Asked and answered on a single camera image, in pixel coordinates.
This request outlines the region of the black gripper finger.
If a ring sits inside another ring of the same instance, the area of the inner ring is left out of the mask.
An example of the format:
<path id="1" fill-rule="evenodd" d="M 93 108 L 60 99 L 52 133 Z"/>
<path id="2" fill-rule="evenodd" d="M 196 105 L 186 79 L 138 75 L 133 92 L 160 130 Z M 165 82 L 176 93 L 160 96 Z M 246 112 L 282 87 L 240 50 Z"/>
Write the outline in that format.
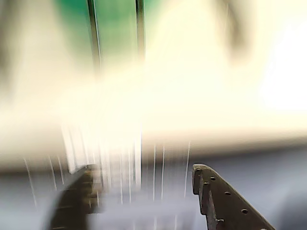
<path id="1" fill-rule="evenodd" d="M 50 230 L 88 230 L 87 216 L 97 207 L 94 194 L 93 164 L 85 165 L 71 174 L 57 191 L 49 210 Z"/>
<path id="2" fill-rule="evenodd" d="M 213 168 L 192 166 L 192 191 L 209 230 L 273 230 L 274 227 Z"/>

